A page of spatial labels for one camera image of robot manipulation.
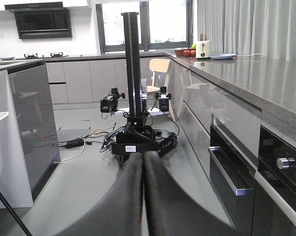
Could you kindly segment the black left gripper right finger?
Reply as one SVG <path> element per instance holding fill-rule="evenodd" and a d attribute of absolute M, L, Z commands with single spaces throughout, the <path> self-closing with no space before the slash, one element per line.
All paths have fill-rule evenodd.
<path fill-rule="evenodd" d="M 235 236 L 236 230 L 198 205 L 155 151 L 144 154 L 145 203 L 151 236 Z"/>

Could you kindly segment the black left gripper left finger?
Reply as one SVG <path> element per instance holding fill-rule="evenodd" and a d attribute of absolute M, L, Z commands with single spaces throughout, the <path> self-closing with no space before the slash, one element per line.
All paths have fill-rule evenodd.
<path fill-rule="evenodd" d="M 139 236 L 143 209 L 143 156 L 132 153 L 104 197 L 59 236 Z"/>

